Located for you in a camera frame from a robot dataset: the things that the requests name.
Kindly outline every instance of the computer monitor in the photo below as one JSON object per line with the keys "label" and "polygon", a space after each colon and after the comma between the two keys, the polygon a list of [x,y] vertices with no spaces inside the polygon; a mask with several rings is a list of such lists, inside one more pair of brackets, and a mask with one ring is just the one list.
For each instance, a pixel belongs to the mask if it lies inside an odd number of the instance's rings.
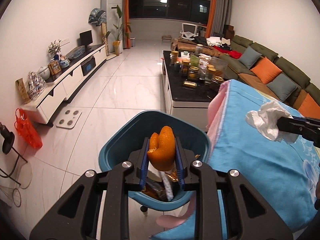
{"label": "computer monitor", "polygon": [[92,43],[91,31],[80,33],[81,45],[85,46],[85,50],[88,50],[88,45]]}

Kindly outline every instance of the gray curtain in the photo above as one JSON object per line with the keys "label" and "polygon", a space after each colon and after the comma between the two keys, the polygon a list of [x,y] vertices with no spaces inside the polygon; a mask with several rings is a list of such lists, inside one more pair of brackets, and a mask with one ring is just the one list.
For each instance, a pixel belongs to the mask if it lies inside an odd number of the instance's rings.
{"label": "gray curtain", "polygon": [[224,25],[230,24],[231,2],[232,0],[217,0],[211,36],[213,36],[214,33],[222,33]]}

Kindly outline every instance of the curtain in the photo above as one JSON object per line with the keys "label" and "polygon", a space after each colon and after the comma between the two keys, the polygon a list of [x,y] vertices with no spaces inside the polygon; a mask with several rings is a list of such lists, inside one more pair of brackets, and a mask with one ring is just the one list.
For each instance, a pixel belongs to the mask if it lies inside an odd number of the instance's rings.
{"label": "curtain", "polygon": [[210,1],[210,9],[209,9],[209,17],[208,17],[208,24],[207,24],[207,29],[205,31],[205,37],[209,38],[213,26],[213,21],[214,21],[214,13],[216,10],[216,3],[217,0],[211,0]]}
{"label": "curtain", "polygon": [[211,36],[215,33],[221,34],[225,24],[230,24],[232,0],[217,0],[214,12],[214,21],[210,32]]}
{"label": "curtain", "polygon": [[[129,0],[123,0],[123,11],[124,11],[123,22],[128,23],[129,22]],[[124,24],[124,26],[125,26],[124,31],[130,34],[127,24]],[[131,48],[130,36],[127,37],[125,34],[124,34],[124,47],[127,49]]]}

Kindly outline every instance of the sofa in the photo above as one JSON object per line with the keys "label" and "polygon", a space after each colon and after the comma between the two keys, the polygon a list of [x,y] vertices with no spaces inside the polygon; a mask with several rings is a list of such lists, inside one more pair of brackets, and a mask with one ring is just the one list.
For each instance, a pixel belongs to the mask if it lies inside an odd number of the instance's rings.
{"label": "sofa", "polygon": [[[240,59],[234,59],[226,54],[221,54],[219,57],[228,62],[228,67],[225,71],[227,78],[241,81],[280,100],[274,91],[269,88],[273,87],[266,82],[262,82],[254,73],[254,67],[259,64],[260,60],[267,58],[296,86],[296,89],[291,92],[285,100],[280,101],[297,109],[304,116],[320,119],[320,90],[310,82],[310,78],[302,70],[285,58],[279,57],[278,53],[273,50],[247,38],[236,35],[230,42],[230,46],[232,50],[240,53],[244,53],[250,46],[253,50],[261,54],[261,56],[255,65],[248,69],[248,67],[240,62]],[[284,87],[282,88],[281,85],[278,85],[276,88],[278,94],[281,89],[285,90]]]}

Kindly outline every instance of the small stool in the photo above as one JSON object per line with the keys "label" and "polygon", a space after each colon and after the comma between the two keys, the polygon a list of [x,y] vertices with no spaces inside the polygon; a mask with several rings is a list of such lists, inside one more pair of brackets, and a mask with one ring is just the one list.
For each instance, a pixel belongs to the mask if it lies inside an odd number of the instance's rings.
{"label": "small stool", "polygon": [[163,40],[171,40],[172,39],[172,36],[171,35],[162,35],[162,41]]}

